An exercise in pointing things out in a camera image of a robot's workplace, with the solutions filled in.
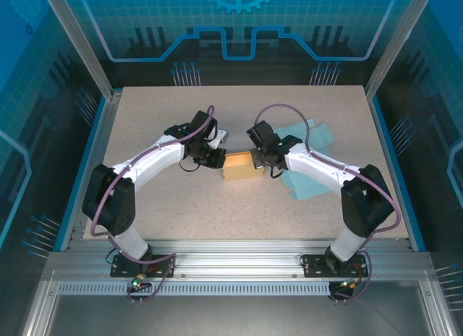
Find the aluminium lower side rail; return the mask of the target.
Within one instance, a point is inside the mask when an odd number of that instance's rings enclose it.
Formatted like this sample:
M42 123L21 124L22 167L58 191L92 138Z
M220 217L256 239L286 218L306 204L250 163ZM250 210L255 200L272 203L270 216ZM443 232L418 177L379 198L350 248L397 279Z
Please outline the aluminium lower side rail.
M463 282L455 277L439 281L426 270L420 292L432 336L463 336Z
M46 336L58 289L54 270L42 275L21 336Z

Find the blue table edge strip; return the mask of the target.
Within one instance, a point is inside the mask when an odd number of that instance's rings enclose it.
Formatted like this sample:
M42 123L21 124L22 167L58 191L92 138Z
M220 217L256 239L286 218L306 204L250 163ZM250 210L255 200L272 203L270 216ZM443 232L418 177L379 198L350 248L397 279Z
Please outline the blue table edge strip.
M411 247L414 251L425 252L427 251L425 241L423 239L420 226L415 215L415 210L413 209L407 186L399 166L399 160L396 156L393 143L386 126L386 121L381 109L381 105L379 104L376 95L369 99L368 102L372 112L373 121L378 131L378 137L382 145L392 184L394 186L394 191L398 200L398 205L402 212L402 222L407 228Z
M82 182L85 168L87 166L88 160L90 158L90 151L93 146L93 141L95 139L95 135L97 133L97 129L99 126L99 122L101 120L101 115L103 114L104 109L106 108L106 98L104 96L101 97L101 100L99 101L97 112L95 115L95 119L93 120L93 124L90 128L90 133L85 145L85 149L83 151L82 158L80 160L80 165L77 170L77 175L74 181L74 184L72 186L72 190L69 196L69 200L67 202L67 207L64 212L64 216L61 221L61 226L58 231L57 238L55 240L54 246L52 251L53 252L58 252L58 251L63 251L64 247L67 245L65 244L65 237L68 228L70 227L70 222L71 222L71 217L72 217L72 211L73 208L76 204L77 201L77 196L79 193L79 187Z

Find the grey metal bottom panel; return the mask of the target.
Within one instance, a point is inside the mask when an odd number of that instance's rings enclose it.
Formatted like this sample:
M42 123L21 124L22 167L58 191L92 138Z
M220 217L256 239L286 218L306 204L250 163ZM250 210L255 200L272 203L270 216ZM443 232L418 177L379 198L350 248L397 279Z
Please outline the grey metal bottom panel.
M431 336L413 288L381 285L360 301L324 297L64 296L47 336Z

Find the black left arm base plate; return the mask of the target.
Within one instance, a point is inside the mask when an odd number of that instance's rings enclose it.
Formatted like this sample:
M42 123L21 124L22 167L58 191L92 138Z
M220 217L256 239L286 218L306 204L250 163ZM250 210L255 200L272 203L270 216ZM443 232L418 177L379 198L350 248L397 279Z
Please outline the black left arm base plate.
M168 267L169 260L148 266L135 263L123 255L117 254L111 262L110 276L116 278L135 278L139 274L144 274L147 278L162 278Z

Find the aluminium frame post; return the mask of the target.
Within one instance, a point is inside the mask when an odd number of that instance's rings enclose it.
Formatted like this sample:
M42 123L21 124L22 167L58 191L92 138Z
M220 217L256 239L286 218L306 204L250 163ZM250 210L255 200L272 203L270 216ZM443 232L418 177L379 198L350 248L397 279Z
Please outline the aluminium frame post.
M59 20L61 26L72 42L75 50L83 61L87 71L97 85L103 97L111 103L120 99L120 92L116 92L106 76L101 63L98 61L84 31L80 27L67 0L46 0Z
M372 75L365 87L365 95L367 100L374 97L379 86L386 77L390 70L395 58L398 56L402 46L406 41L406 37L415 26L422 9L425 7L426 2L422 3L422 0L410 0L407 8L405 9L402 18L400 19L387 47L379 59Z

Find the aluminium front beam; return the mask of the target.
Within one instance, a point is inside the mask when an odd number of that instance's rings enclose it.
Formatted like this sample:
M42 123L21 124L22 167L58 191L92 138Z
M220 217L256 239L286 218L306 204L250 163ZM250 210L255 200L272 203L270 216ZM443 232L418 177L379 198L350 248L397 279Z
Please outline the aluminium front beam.
M330 240L154 240L155 254L177 256L177 281L302 280L300 256L322 254ZM103 240L78 240L65 252L50 253L42 280L106 281L110 245ZM366 248L372 281L435 280L428 252L412 251L408 240L379 238Z

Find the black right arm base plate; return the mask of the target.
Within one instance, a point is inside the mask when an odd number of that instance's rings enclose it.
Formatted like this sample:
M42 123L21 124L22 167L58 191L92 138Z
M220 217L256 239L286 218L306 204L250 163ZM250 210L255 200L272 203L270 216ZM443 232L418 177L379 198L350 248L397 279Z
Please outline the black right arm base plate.
M299 258L305 278L353 278L368 277L368 265L364 255L353 257L337 266L333 271L326 263L324 255L303 254Z

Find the yellow paper box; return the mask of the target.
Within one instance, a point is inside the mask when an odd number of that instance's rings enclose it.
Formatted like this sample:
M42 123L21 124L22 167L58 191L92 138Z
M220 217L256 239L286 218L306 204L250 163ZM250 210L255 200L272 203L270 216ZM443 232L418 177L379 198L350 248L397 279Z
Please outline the yellow paper box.
M222 166L224 181L262 177L264 172L264 168L255 168L249 151L225 155L225 162Z

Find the light blue paper box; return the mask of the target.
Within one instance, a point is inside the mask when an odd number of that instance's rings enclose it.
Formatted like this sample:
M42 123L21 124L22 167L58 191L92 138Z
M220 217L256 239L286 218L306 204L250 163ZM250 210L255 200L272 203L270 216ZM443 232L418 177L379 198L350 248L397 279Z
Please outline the light blue paper box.
M308 118L307 123L310 128L309 146L319 153L330 156L329 146L333 143L334 137L328 129L328 125L326 123L316 124L313 118ZM287 135L293 135L303 141L306 138L306 127L302 122L276 128L274 132L281 138ZM289 189L290 197L297 201L316 197L331 191L328 187L315 181L313 178L298 172L285 171L281 179L284 186Z

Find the aluminium table side rail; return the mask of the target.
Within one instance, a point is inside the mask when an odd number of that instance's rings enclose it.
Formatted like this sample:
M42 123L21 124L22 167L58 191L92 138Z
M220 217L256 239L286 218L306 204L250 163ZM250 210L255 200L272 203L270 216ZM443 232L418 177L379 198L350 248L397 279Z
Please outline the aluminium table side rail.
M122 89L117 88L116 92L120 92L120 98L122 96ZM111 103L106 100L106 108L101 115L101 120L93 141L93 146L90 151L90 158L85 168L84 176L79 187L79 193L77 196L76 204L72 211L72 217L70 227L67 230L65 237L65 244L63 251L67 251L73 240L82 240L85 234L85 228L87 226L88 218L82 212L82 204L90 181L90 176L93 168L100 164L106 154L106 149L109 143L110 134L114 124L116 112L119 106L120 99L116 103Z

